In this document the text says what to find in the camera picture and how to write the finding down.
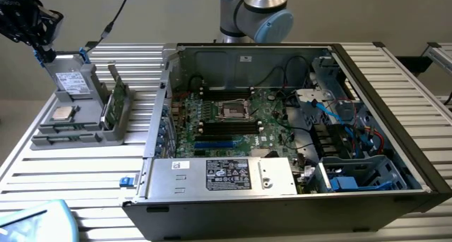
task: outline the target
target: white wall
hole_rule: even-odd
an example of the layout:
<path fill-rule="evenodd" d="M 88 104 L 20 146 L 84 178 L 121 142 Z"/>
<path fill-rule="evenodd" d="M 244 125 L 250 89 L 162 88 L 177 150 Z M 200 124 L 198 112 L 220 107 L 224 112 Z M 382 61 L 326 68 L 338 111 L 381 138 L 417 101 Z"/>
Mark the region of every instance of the white wall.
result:
<path fill-rule="evenodd" d="M 65 16 L 57 50 L 76 50 L 98 38 L 121 1 L 41 0 Z M 450 0 L 289 0 L 289 9 L 294 26 L 286 41 L 382 41 L 398 55 L 420 54 L 428 41 L 452 42 Z M 209 42 L 217 29 L 218 0 L 129 0 L 106 42 Z M 46 99 L 53 85 L 29 47 L 4 37 L 0 45 L 0 98 Z M 449 91 L 445 74 L 424 78 L 437 92 Z"/>

